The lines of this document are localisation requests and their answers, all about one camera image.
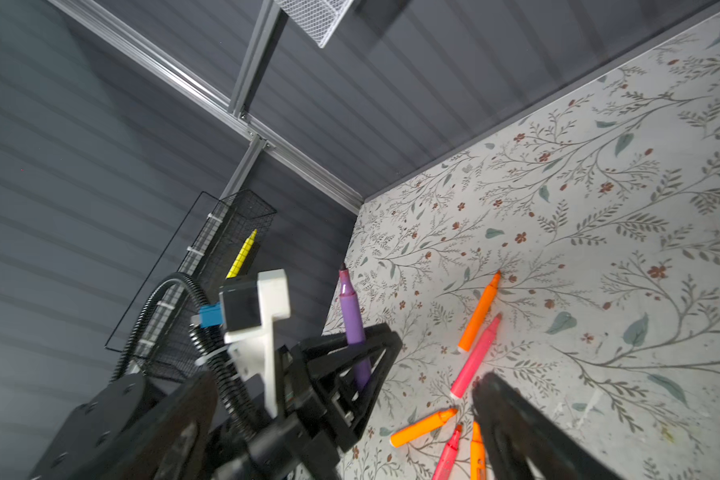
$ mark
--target yellow marker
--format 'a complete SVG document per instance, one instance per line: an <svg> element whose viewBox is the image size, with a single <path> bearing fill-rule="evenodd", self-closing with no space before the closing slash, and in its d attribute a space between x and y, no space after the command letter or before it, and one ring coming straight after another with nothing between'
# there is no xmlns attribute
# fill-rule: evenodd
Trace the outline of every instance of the yellow marker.
<svg viewBox="0 0 720 480"><path fill-rule="evenodd" d="M454 415L458 413L456 408L449 408L442 412L436 412L429 417L414 423L409 427L405 427L400 432L395 433L390 437L389 442L393 447L403 446L408 442L419 438L420 436L430 433L436 428L440 428Z"/></svg>
<svg viewBox="0 0 720 480"><path fill-rule="evenodd" d="M235 257L235 261L232 262L232 268L230 268L230 272L226 274L227 278L233 278L240 273L242 264L246 262L248 253L251 251L251 247L253 246L253 239L256 238L257 230L258 229L251 232L250 236L246 238L246 241L242 243L242 246L240 247L240 252L238 252L237 257Z"/></svg>
<svg viewBox="0 0 720 480"><path fill-rule="evenodd" d="M480 425L472 422L472 442L469 444L471 475L470 480L485 480L485 447Z"/></svg>
<svg viewBox="0 0 720 480"><path fill-rule="evenodd" d="M483 290L478 306L474 308L472 318L469 319L467 328L464 329L464 334L458 342L458 349L460 352L466 353L469 352L470 348L472 348L474 338L478 336L480 326L483 324L483 320L485 320L485 316L488 314L488 310L490 309L490 304L494 302L494 298L498 292L500 278L501 272L496 272L494 278L490 281L488 286L485 287L485 290Z"/></svg>

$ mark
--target orange marker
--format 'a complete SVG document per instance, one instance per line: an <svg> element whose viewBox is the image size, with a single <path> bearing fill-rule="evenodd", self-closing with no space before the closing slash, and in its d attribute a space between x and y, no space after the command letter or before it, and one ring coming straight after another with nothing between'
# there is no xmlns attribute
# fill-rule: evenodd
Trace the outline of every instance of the orange marker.
<svg viewBox="0 0 720 480"><path fill-rule="evenodd" d="M389 442L393 447L403 446L408 442L412 442L420 436L430 433L436 428L440 428L454 415L458 413L458 409L449 408L442 412L435 412L427 418L414 423L409 427L405 427L400 432L395 433L389 438Z"/></svg>
<svg viewBox="0 0 720 480"><path fill-rule="evenodd" d="M472 422L472 442L469 444L469 457L471 466L470 480L485 480L485 447L483 436L480 434L480 425Z"/></svg>
<svg viewBox="0 0 720 480"><path fill-rule="evenodd" d="M458 343L458 349L460 352L466 353L469 352L470 348L472 348L474 338L478 336L480 326L483 324L483 320L485 320L485 316L488 314L488 310L490 309L490 304L494 302L494 298L498 292L500 278L501 272L496 272L494 278L490 281L488 286L485 287L485 290L483 290L478 306L475 307L474 313L472 313L472 318L469 319L467 328L464 330L464 334L461 336L461 340Z"/></svg>

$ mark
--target black corrugated tube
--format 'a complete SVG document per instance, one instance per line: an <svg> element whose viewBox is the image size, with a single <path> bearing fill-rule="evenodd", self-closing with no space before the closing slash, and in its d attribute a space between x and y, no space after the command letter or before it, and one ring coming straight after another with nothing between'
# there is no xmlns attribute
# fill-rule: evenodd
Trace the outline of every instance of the black corrugated tube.
<svg viewBox="0 0 720 480"><path fill-rule="evenodd" d="M159 302L166 294L169 288L178 285L186 290L192 298L196 308L208 305L208 297L202 291L194 279L181 272L175 272L166 276L157 287L152 291L149 298L144 302L144 307L139 312L138 318L131 329L128 341L117 360L115 370L112 374L110 383L121 378L128 368L128 363L133 357L136 350L136 344L139 338L144 334L147 324L157 308ZM208 355L224 346L221 332L216 326L209 328L200 328L192 326L190 328L190 338L195 344L201 355ZM258 425L256 420L256 408L248 395L245 383L242 382L240 376L237 375L237 369L234 362L230 360L229 354L221 352L212 356L206 362L216 378L216 388L219 389L219 398L222 404L230 414L232 424L243 434L246 439L252 438L256 432L254 426Z"/></svg>

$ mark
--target wire basket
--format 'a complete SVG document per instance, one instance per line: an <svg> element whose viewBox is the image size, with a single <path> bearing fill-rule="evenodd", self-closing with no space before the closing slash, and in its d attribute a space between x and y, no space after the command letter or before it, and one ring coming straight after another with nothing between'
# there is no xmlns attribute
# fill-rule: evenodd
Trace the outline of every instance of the wire basket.
<svg viewBox="0 0 720 480"><path fill-rule="evenodd" d="M122 346L118 349L116 345L127 338L146 298L165 275L174 271L192 275L208 295L208 300L212 304L218 302L219 287L243 242L257 230L256 241L240 274L250 268L275 213L274 208L250 190L240 190L223 200L203 192L144 280L105 347L118 352L122 350ZM193 240L191 231L199 231ZM200 370L194 363L198 352L189 335L190 320L196 314L197 309L183 290L174 286L166 292L134 353L134 361L145 374L183 382Z"/></svg>
<svg viewBox="0 0 720 480"><path fill-rule="evenodd" d="M323 48L352 0L276 0L280 8Z"/></svg>

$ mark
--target purple marker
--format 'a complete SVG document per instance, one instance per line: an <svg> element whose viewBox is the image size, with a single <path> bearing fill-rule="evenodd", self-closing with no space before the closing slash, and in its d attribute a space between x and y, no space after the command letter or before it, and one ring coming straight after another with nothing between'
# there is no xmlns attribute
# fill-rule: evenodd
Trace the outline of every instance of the purple marker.
<svg viewBox="0 0 720 480"><path fill-rule="evenodd" d="M355 287L349 279L349 270L346 264L342 263L342 268L338 271L338 283L341 290L338 293L338 299L342 304L342 314L344 315L344 327L347 331L347 343L354 345L355 343L365 343L365 331L362 329L362 316L360 315L360 302L358 302L358 294L355 293ZM357 382L358 391L365 388L368 379L371 378L371 360L365 359L353 367L355 370L355 380Z"/></svg>

